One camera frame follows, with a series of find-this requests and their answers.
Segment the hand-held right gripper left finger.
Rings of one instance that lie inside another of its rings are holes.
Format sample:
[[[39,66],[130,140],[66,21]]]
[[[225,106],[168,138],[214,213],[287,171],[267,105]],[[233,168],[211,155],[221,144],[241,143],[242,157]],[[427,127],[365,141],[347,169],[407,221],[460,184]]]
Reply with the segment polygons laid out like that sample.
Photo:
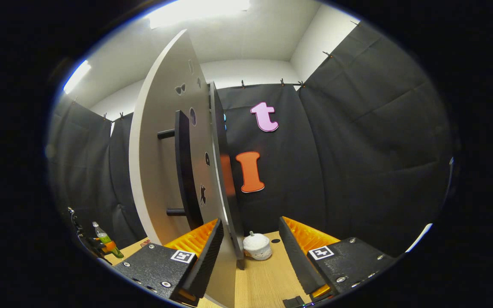
[[[164,246],[148,243],[114,269],[152,294],[196,307],[208,288],[223,237],[222,220],[213,219]]]

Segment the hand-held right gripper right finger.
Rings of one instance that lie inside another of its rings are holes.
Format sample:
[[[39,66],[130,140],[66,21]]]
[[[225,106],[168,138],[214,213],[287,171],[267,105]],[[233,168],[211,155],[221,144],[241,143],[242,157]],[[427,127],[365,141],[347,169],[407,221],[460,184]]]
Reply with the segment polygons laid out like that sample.
[[[345,296],[397,262],[357,237],[339,240],[285,216],[278,226],[294,273],[313,300]]]

